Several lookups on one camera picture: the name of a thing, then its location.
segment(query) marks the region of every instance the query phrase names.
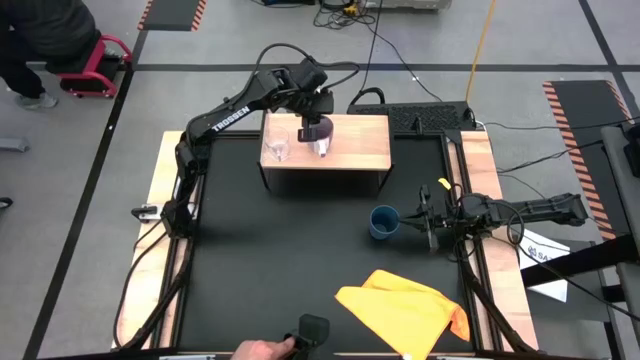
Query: orange and black striped tape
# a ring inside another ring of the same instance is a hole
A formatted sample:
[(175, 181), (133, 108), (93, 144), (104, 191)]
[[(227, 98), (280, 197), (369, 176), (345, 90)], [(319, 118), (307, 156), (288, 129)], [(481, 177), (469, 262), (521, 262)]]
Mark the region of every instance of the orange and black striped tape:
[[(144, 22), (149, 15), (149, 9), (151, 9), (151, 4), (153, 0), (147, 1), (147, 6), (144, 8), (144, 12), (142, 13), (142, 17), (138, 22), (138, 30), (144, 30)], [(193, 22), (191, 23), (191, 31), (196, 31), (200, 27), (200, 23), (202, 23), (202, 16), (204, 15), (204, 8), (207, 6), (207, 0), (199, 0), (198, 6), (196, 7), (196, 12), (193, 15)]]
[(193, 15), (193, 23), (191, 24), (191, 31), (196, 31), (200, 27), (202, 22), (202, 15), (204, 14), (204, 8), (207, 6), (207, 0), (200, 0), (196, 7), (196, 13)]
[(629, 123), (635, 124), (633, 119), (631, 119), (631, 114), (629, 114), (629, 110), (627, 110), (627, 107), (624, 105), (624, 102), (620, 98), (620, 95), (618, 95), (618, 91), (616, 90), (616, 87), (613, 85), (611, 81), (607, 80), (606, 82), (607, 82), (607, 85), (609, 85), (609, 89), (611, 89), (613, 96), (615, 96), (616, 101), (618, 102), (618, 106), (620, 107), (620, 110), (622, 111), (624, 116), (629, 120)]
[(147, 15), (149, 15), (149, 9), (151, 9), (151, 3), (153, 0), (147, 0), (147, 6), (144, 8), (144, 12), (142, 13), (142, 17), (138, 22), (138, 30), (144, 30), (144, 21), (147, 20)]
[(589, 169), (584, 162), (582, 152), (580, 152), (580, 149), (575, 149), (575, 147), (578, 146), (578, 143), (573, 136), (573, 131), (571, 131), (571, 127), (569, 126), (569, 121), (565, 116), (562, 104), (560, 104), (558, 95), (556, 95), (556, 90), (553, 87), (553, 84), (548, 81), (545, 81), (543, 83), (542, 88), (544, 89), (544, 93), (547, 96), (547, 100), (549, 101), (549, 106), (551, 106), (553, 116), (556, 119), (556, 124), (558, 126), (558, 129), (560, 130), (560, 135), (562, 135), (562, 140), (564, 140), (564, 144), (567, 146), (567, 148), (570, 149), (569, 157), (571, 158), (571, 163), (573, 164), (573, 168), (576, 171), (578, 180), (580, 181), (580, 186), (582, 187), (584, 196), (587, 198), (591, 213), (596, 220), (598, 230), (600, 230), (600, 235), (605, 240), (615, 239), (616, 233), (609, 223), (609, 217), (607, 216), (602, 201), (600, 201), (600, 196), (598, 195), (596, 186), (591, 179)]

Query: wooden table frame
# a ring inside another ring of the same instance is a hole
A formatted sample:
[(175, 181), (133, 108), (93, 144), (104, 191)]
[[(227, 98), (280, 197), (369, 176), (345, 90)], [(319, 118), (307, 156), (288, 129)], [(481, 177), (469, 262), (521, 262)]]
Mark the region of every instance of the wooden table frame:
[[(171, 198), (177, 172), (174, 147), (180, 139), (180, 134), (180, 131), (167, 131), (162, 137), (147, 199), (150, 204), (163, 204)], [(467, 165), (471, 190), (494, 199), (501, 199), (502, 191), (488, 134), (475, 131), (461, 132), (461, 140), (463, 156), (458, 156), (455, 144), (449, 143), (448, 148), (454, 177), (453, 181), (462, 183), (464, 180), (459, 166), (459, 158), (462, 158)], [(140, 226), (140, 235), (147, 232), (152, 225), (153, 223), (142, 224)], [(147, 238), (141, 241), (135, 248), (133, 261), (163, 232), (163, 227), (158, 226)], [(495, 230), (494, 236), (505, 239), (506, 229), (503, 227)], [(165, 274), (167, 273), (167, 263), (170, 262), (169, 255), (174, 253), (172, 274), (175, 276), (183, 260), (185, 243), (184, 239), (172, 242), (165, 238), (138, 264), (138, 268), (131, 276), (127, 296), (118, 321), (118, 336), (121, 343), (126, 342), (135, 334), (157, 304), (163, 281), (166, 281)], [(486, 239), (483, 242), (483, 251), (479, 255), (484, 255), (485, 257), (484, 263), (486, 263), (494, 303), (522, 339), (531, 347), (537, 348), (535, 330), (515, 250), (500, 241)], [(471, 258), (471, 266), (476, 275), (480, 273), (478, 266), (481, 266), (482, 263), (478, 262), (475, 257)], [(178, 297), (179, 295), (173, 299), (165, 313), (161, 325), (162, 331), (152, 337), (154, 346), (170, 347), (173, 344), (173, 330), (179, 310), (177, 307)], [(482, 347), (485, 350), (494, 350), (493, 339), (495, 335), (492, 335), (488, 314), (477, 298), (475, 303)], [(497, 341), (496, 343), (502, 345), (505, 350), (510, 349), (504, 337), (500, 337), (500, 340)], [(145, 348), (150, 345), (151, 342), (147, 341)]]

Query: yellow towel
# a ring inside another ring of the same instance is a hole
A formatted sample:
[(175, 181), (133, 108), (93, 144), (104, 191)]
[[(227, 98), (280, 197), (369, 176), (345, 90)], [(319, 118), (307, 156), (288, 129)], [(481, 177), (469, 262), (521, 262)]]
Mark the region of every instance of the yellow towel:
[(426, 359), (451, 323), (469, 341), (469, 321), (460, 305), (439, 291), (383, 270), (362, 287), (345, 286), (336, 299), (401, 355)]

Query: person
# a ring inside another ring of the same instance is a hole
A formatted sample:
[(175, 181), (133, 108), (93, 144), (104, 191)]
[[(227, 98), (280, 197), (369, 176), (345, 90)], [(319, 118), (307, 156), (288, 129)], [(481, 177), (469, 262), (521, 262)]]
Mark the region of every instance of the person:
[(294, 345), (293, 337), (279, 343), (247, 340), (238, 346), (231, 360), (282, 360), (294, 351)]
[(16, 103), (28, 110), (56, 106), (58, 99), (26, 62), (70, 61), (90, 46), (95, 33), (82, 0), (0, 0), (0, 77), (18, 93)]

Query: white sign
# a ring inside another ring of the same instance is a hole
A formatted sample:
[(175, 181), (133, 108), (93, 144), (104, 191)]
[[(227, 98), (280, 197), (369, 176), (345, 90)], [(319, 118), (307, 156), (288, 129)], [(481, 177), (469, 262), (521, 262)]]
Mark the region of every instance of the white sign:
[[(570, 252), (568, 246), (549, 240), (529, 230), (524, 231), (524, 239), (522, 239), (522, 243), (520, 243), (520, 248), (518, 249), (520, 270), (536, 265), (537, 263), (525, 255), (522, 250), (527, 251), (529, 255), (541, 263), (567, 255)], [(556, 300), (567, 302), (566, 280), (552, 281), (546, 284), (532, 286), (529, 289)]]

